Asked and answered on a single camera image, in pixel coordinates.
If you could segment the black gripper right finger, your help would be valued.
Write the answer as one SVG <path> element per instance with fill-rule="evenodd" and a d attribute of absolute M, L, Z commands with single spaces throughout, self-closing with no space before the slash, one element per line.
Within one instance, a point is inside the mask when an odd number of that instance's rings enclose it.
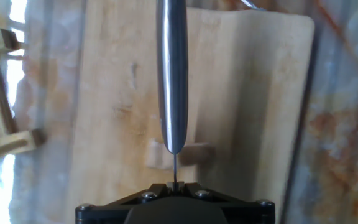
<path fill-rule="evenodd" d="M 198 183 L 186 183 L 180 187 L 181 194 L 202 200 L 220 208 L 228 218 L 274 218 L 275 204 L 269 200 L 245 202 L 238 198 L 202 187 Z"/>

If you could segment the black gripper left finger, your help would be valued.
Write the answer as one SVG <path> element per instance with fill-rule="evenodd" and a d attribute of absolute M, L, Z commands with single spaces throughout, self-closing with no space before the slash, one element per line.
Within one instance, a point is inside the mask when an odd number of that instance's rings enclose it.
<path fill-rule="evenodd" d="M 168 196 L 170 188 L 166 184 L 152 184 L 141 190 L 107 205 L 81 204 L 75 208 L 76 218 L 125 218 L 137 205 Z"/>

